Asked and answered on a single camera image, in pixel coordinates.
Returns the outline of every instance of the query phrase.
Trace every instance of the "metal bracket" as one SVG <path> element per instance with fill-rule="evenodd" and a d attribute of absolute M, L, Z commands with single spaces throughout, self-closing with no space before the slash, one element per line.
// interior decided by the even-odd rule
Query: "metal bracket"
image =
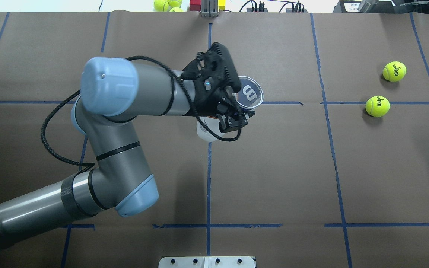
<path fill-rule="evenodd" d="M 218 0 L 201 0 L 201 17 L 218 17 Z"/>
<path fill-rule="evenodd" d="M 251 256 L 193 256 L 165 257 L 158 268 L 256 268 L 256 257 Z"/>

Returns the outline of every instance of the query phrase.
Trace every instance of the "yellow block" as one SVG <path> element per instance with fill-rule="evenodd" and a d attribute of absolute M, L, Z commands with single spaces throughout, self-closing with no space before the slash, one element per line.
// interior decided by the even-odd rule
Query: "yellow block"
<path fill-rule="evenodd" d="M 225 10 L 226 0 L 218 0 L 218 8 L 219 10 Z"/>

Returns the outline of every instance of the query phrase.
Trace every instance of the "cable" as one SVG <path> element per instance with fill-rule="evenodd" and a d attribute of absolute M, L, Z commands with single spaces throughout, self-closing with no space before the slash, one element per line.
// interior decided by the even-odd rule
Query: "cable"
<path fill-rule="evenodd" d="M 294 10 L 294 3 L 293 2 L 286 2 L 282 7 L 281 7 L 281 9 L 279 9 L 279 13 L 281 13 L 281 11 L 282 11 L 282 9 L 286 6 L 286 5 L 289 5 L 289 4 L 291 4 L 292 5 L 292 8 L 291 8 L 291 12 Z"/>
<path fill-rule="evenodd" d="M 193 100 L 190 97 L 190 94 L 188 93 L 188 90 L 186 89 L 186 87 L 183 84 L 183 81 L 180 79 L 180 77 L 178 77 L 177 75 L 175 75 L 175 73 L 172 71 L 172 69 L 170 69 L 168 66 L 166 66 L 165 64 L 161 63 L 160 61 L 157 61 L 156 59 L 152 59 L 150 57 L 147 56 L 133 56 L 133 57 L 129 57 L 126 58 L 126 60 L 128 61 L 134 61 L 134 60 L 144 60 L 144 61 L 149 61 L 151 63 L 155 63 L 156 65 L 160 66 L 161 68 L 165 69 L 165 71 L 167 71 L 167 73 L 170 75 L 170 77 L 172 79 L 174 79 L 182 88 L 186 99 L 188 100 L 188 103 L 190 105 L 190 108 L 194 114 L 194 116 L 196 117 L 196 120 L 198 120 L 198 122 L 211 134 L 213 135 L 213 137 L 215 137 L 216 139 L 219 139 L 220 141 L 224 141 L 224 142 L 233 142 L 236 141 L 237 139 L 239 139 L 240 135 L 241 135 L 241 125 L 239 125 L 238 127 L 238 134 L 234 137 L 234 138 L 223 138 L 221 136 L 218 136 L 216 133 L 214 133 L 200 118 L 200 115 L 198 114 L 198 111 L 196 110 L 196 107 L 194 106 Z"/>
<path fill-rule="evenodd" d="M 298 1 L 297 3 L 296 3 L 296 7 L 293 9 L 293 11 L 291 11 L 291 12 L 296 12 L 296 13 L 303 13 L 303 11 L 304 11 L 304 5 L 303 4 L 301 4 L 301 2 L 300 1 Z"/>
<path fill-rule="evenodd" d="M 70 102 L 73 98 L 77 97 L 80 94 L 80 90 L 77 90 L 75 93 L 73 93 L 69 98 L 65 99 L 63 102 L 61 102 L 47 117 L 46 120 L 44 120 L 42 127 L 41 127 L 41 141 L 42 144 L 44 145 L 44 147 L 46 148 L 46 150 L 52 154 L 52 156 L 54 156 L 55 158 L 57 158 L 58 160 L 61 160 L 64 163 L 68 163 L 74 166 L 85 166 L 86 168 L 83 169 L 81 171 L 85 172 L 88 171 L 89 169 L 93 168 L 95 166 L 95 163 L 81 163 L 81 162 L 77 162 L 77 161 L 73 161 L 70 159 L 67 159 L 63 156 L 60 156 L 59 154 L 57 154 L 49 145 L 49 143 L 47 142 L 46 139 L 46 128 L 47 128 L 47 124 L 49 124 L 49 121 L 52 119 L 52 117 L 54 117 L 54 115 L 61 110 L 61 108 L 67 104 L 67 102 Z"/>
<path fill-rule="evenodd" d="M 257 3 L 256 3 L 256 1 L 254 1 L 254 0 L 249 0 L 249 1 L 247 1 L 247 2 L 245 2 L 245 4 L 239 9 L 239 12 L 241 12 L 241 11 L 243 11 L 243 8 L 249 3 L 249 2 L 251 2 L 251 4 L 252 4 L 252 11 L 253 12 L 256 12 L 257 11 Z"/>

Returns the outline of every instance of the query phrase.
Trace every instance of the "tennis ball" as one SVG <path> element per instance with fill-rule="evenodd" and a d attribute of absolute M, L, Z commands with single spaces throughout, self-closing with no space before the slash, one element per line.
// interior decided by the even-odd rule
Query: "tennis ball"
<path fill-rule="evenodd" d="M 172 9 L 170 9 L 170 12 L 183 12 L 183 10 L 179 7 L 174 7 Z"/>
<path fill-rule="evenodd" d="M 153 8 L 158 12 L 165 12 L 170 9 L 170 5 L 167 0 L 155 0 L 153 2 Z"/>
<path fill-rule="evenodd" d="M 171 7 L 181 7 L 183 0 L 168 0 L 168 4 Z"/>
<path fill-rule="evenodd" d="M 402 80 L 407 74 L 407 67 L 400 61 L 392 61 L 383 68 L 383 78 L 391 82 Z"/>
<path fill-rule="evenodd" d="M 382 96 L 371 97 L 365 103 L 365 110 L 373 117 L 382 117 L 390 110 L 390 102 Z"/>

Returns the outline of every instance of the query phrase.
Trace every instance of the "black tape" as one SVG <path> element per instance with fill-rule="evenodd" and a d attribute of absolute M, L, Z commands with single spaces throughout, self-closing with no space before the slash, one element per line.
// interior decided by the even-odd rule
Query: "black tape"
<path fill-rule="evenodd" d="M 92 199 L 94 200 L 94 202 L 101 208 L 101 209 L 109 209 L 108 207 L 105 207 L 104 205 L 102 205 L 102 203 L 100 202 L 100 200 L 97 198 L 97 196 L 95 195 L 95 191 L 94 191 L 94 186 L 92 184 L 92 173 L 94 172 L 94 170 L 92 169 L 89 172 L 89 191 L 90 191 L 90 195 L 92 196 Z"/>
<path fill-rule="evenodd" d="M 61 200 L 63 202 L 64 208 L 66 212 L 74 220 L 81 220 L 88 217 L 94 217 L 97 214 L 90 215 L 85 213 L 85 211 L 83 211 L 80 208 L 79 204 L 77 204 L 75 200 L 73 184 L 74 184 L 74 178 L 76 177 L 76 175 L 77 174 L 67 177 L 65 180 L 63 180 L 63 183 L 61 185 Z"/>
<path fill-rule="evenodd" d="M 133 149 L 140 146 L 140 142 L 134 142 L 132 144 L 127 144 L 125 146 L 122 146 L 120 148 L 114 149 L 112 151 L 108 151 L 107 153 L 101 154 L 99 156 L 97 156 L 95 159 L 97 159 L 97 161 L 103 160 L 105 158 L 108 158 L 109 156 L 114 156 L 116 154 L 119 154 L 123 151 L 127 151 L 129 149 Z"/>

